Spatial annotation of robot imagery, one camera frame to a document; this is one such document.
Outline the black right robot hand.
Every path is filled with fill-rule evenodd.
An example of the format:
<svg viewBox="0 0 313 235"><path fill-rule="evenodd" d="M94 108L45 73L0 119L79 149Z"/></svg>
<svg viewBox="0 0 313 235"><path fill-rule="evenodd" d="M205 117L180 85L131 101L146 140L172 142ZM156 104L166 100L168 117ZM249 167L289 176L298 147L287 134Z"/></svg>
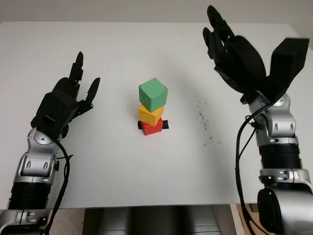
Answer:
<svg viewBox="0 0 313 235"><path fill-rule="evenodd" d="M227 85L243 94L242 104L249 104L266 78L263 60L245 37L233 33L215 7L208 6L207 16L213 31L205 27L202 35L207 54L215 63L214 70Z"/></svg>

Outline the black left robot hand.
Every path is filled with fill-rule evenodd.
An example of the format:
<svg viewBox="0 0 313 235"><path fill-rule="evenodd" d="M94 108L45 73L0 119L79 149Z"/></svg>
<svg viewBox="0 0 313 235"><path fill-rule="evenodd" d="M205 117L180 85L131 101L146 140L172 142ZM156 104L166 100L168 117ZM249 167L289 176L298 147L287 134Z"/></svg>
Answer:
<svg viewBox="0 0 313 235"><path fill-rule="evenodd" d="M62 90L65 93L67 93L69 96L74 98L75 100L77 99L79 88L80 88L79 82L82 80L82 76L83 76L83 69L82 69L83 59L84 59L84 55L80 51L76 57L76 61L72 64L69 77L61 78L57 82L53 90ZM99 83L100 83L100 77L94 79L93 83L91 84L88 90L88 95L86 99L78 102L79 104L78 109L76 113L74 114L73 119L76 118L77 116L84 114L85 112L93 108L92 101L96 96Z"/></svg>

